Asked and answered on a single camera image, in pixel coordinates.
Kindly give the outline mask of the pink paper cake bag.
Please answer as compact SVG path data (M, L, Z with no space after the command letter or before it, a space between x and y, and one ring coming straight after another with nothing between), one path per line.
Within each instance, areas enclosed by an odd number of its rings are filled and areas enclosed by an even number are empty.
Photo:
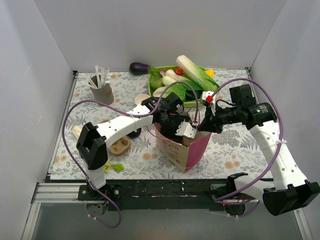
M194 138L183 136L182 142L177 143L161 134L162 127L155 123L157 148L183 173L193 168L203 157L211 133L198 131Z

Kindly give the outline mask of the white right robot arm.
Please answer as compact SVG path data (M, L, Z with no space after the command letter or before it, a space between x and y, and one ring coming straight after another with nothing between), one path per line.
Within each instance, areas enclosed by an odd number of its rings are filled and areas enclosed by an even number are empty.
M273 216L306 207L319 195L320 185L310 182L299 169L283 139L283 125L274 109L267 102L257 103L248 84L229 91L232 102L225 108L218 105L213 92L201 94L206 111L198 129L220 134L224 125L243 124L258 143L273 182L236 173L227 178L225 189L215 191L215 200L220 202L223 196L237 199L245 194L262 202Z

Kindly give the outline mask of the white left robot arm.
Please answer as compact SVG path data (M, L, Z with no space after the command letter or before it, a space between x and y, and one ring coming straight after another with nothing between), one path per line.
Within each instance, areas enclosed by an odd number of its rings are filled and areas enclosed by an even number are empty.
M89 194L95 200L106 196L104 165L108 161L108 148L122 137L157 123L164 130L163 136L171 140L182 140L176 132L183 122L190 121L186 114L179 113L182 107L180 98L175 93L170 93L166 98L149 97L143 100L127 115L98 125L86 123L82 127L76 148L85 164L87 182L91 185Z

